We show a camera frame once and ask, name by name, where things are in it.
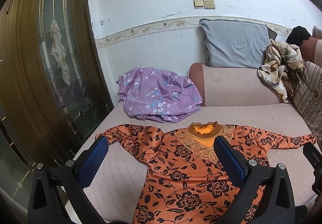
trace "striped cushion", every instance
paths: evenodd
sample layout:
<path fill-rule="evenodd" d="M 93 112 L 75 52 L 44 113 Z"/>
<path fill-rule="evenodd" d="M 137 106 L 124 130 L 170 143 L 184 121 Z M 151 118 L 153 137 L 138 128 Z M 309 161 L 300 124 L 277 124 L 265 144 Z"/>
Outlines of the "striped cushion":
<path fill-rule="evenodd" d="M 305 62 L 299 82 L 293 92 L 294 104 L 312 132 L 318 135 L 322 147 L 322 68 Z"/>
<path fill-rule="evenodd" d="M 320 28 L 314 26 L 312 36 L 317 39 L 322 39 L 322 30 Z"/>

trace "light switch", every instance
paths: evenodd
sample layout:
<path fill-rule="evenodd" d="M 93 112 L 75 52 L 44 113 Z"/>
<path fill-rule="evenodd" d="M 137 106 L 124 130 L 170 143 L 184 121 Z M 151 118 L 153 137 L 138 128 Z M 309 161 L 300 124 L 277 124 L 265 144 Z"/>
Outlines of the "light switch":
<path fill-rule="evenodd" d="M 203 0 L 194 0 L 194 6 L 195 7 L 204 7 Z"/>
<path fill-rule="evenodd" d="M 206 9 L 215 9 L 215 0 L 203 0 Z"/>

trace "gray pillow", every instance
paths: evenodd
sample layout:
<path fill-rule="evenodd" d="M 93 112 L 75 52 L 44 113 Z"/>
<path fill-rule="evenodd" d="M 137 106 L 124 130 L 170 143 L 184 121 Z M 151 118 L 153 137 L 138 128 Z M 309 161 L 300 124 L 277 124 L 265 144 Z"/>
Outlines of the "gray pillow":
<path fill-rule="evenodd" d="M 265 25 L 238 21 L 199 21 L 210 67 L 254 68 L 264 64 L 269 42 Z"/>

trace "blouse sleeve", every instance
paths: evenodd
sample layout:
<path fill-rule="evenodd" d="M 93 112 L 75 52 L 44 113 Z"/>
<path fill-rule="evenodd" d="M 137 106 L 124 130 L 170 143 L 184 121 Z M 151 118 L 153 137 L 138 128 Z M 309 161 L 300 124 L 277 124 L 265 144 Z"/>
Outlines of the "blouse sleeve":
<path fill-rule="evenodd" d="M 281 134 L 275 134 L 269 131 L 256 130 L 256 142 L 257 145 L 268 152 L 272 149 L 296 149 L 304 145 L 305 143 L 315 143 L 317 136 L 315 133 L 300 136 L 300 137 L 288 137 Z"/>
<path fill-rule="evenodd" d="M 109 144 L 118 141 L 133 157 L 146 164 L 159 151 L 164 137 L 159 128 L 129 124 L 107 129 L 96 138 L 100 135 L 107 137 Z"/>

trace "purple floral fabric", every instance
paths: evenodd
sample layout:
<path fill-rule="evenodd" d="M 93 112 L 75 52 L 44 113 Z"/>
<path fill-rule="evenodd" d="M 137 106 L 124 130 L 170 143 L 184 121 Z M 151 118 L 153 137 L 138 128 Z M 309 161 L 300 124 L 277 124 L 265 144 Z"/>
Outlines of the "purple floral fabric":
<path fill-rule="evenodd" d="M 167 70 L 134 68 L 116 83 L 124 110 L 140 120 L 178 122 L 200 110 L 202 103 L 191 80 Z"/>

